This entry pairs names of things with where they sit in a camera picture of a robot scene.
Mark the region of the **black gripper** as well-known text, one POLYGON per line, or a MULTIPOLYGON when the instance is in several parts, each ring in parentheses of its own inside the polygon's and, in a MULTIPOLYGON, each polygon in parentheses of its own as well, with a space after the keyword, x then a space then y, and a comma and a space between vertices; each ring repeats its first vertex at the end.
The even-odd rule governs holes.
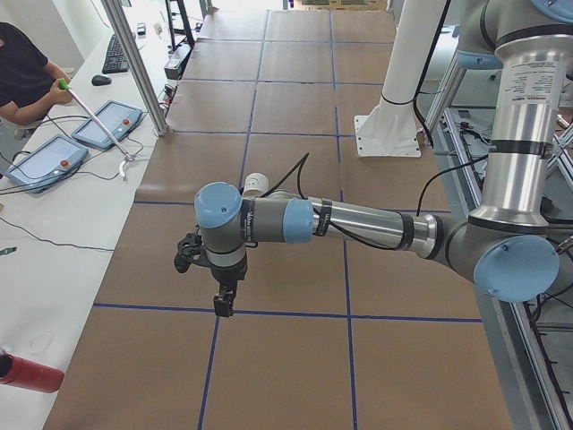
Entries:
POLYGON ((228 267, 213 266, 210 270, 218 282, 218 294, 213 297, 215 314, 230 317, 234 314, 235 292, 238 283, 245 278, 248 263, 239 262, 228 267))

